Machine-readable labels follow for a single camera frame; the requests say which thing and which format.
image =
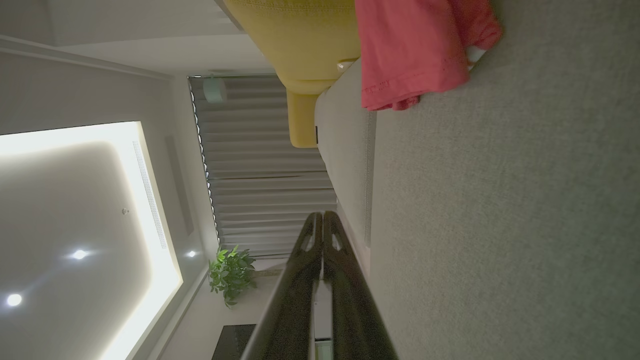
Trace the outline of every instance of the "grey curtain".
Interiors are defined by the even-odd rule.
[[[205,100],[203,80],[189,82],[220,244],[287,257],[307,215],[336,207],[320,153],[291,145],[276,76],[224,79],[222,104]]]

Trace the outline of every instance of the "sofa armrest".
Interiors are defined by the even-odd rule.
[[[318,95],[300,95],[287,90],[289,138],[295,147],[317,147],[316,100]]]

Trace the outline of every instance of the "wall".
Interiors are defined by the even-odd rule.
[[[0,1],[0,35],[53,45],[46,0]]]
[[[258,288],[244,294],[233,310],[225,306],[221,294],[211,292],[205,281],[160,359],[210,360],[224,325],[260,321],[277,280],[277,276],[258,278]]]
[[[238,34],[214,0],[48,0],[58,45]]]
[[[140,354],[150,352],[205,266],[198,220],[195,217],[195,230],[187,234],[166,149],[165,137],[175,133],[170,82],[4,53],[0,53],[0,79],[0,134],[107,122],[142,123],[184,280],[141,347]],[[190,250],[198,255],[187,257]]]
[[[166,74],[206,75],[210,70],[269,70],[271,64],[246,34],[124,40],[61,46],[60,51]]]

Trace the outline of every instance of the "green leaves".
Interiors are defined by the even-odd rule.
[[[238,252],[237,249],[236,245],[231,252],[219,250],[216,261],[209,260],[211,291],[222,291],[225,305],[229,308],[237,304],[235,300],[244,290],[257,287],[252,276],[255,268],[251,265],[255,259],[249,256],[249,250]]]

